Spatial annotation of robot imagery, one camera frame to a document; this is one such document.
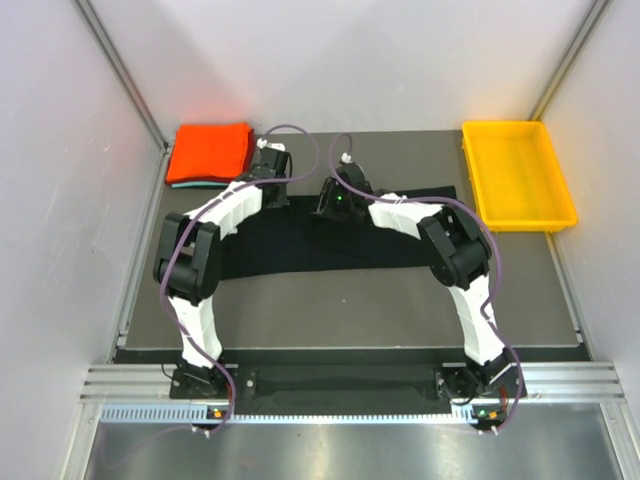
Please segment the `black t-shirt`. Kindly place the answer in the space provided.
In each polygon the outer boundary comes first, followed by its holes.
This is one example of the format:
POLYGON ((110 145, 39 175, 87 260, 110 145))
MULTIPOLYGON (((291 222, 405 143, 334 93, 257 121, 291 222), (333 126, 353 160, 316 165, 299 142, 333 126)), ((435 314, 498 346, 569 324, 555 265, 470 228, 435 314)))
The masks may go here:
POLYGON ((424 267, 436 259, 421 240, 364 223, 315 214, 318 198, 298 195, 265 209, 222 241, 221 278, 279 273, 424 267))

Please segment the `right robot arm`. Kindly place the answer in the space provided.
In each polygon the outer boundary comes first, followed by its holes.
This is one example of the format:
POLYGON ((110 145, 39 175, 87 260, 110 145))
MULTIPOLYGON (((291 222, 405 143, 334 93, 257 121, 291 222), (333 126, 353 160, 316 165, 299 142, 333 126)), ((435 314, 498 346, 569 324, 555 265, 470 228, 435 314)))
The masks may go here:
POLYGON ((510 406, 524 394, 524 375, 514 347, 495 320, 490 284, 490 261, 501 267, 496 242, 488 228, 464 203, 438 196, 408 198, 393 192, 376 192, 363 169, 342 162, 332 169, 322 187, 319 213, 338 221, 365 221, 420 241, 427 266, 453 299, 463 332, 467 384, 471 396, 487 396, 505 385, 515 373, 510 406))

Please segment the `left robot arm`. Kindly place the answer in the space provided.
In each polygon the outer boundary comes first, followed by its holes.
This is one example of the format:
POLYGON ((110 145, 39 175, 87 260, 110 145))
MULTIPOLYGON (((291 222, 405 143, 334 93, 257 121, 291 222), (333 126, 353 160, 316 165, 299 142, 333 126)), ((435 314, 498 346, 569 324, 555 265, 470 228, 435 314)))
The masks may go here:
POLYGON ((259 160, 203 206, 168 214, 161 228, 153 278, 161 305, 179 329, 183 349, 176 362, 170 396, 213 399, 232 394, 229 373, 220 364, 213 296, 222 278, 223 240, 249 217, 287 204, 285 182, 293 173, 282 144, 259 148, 259 160))

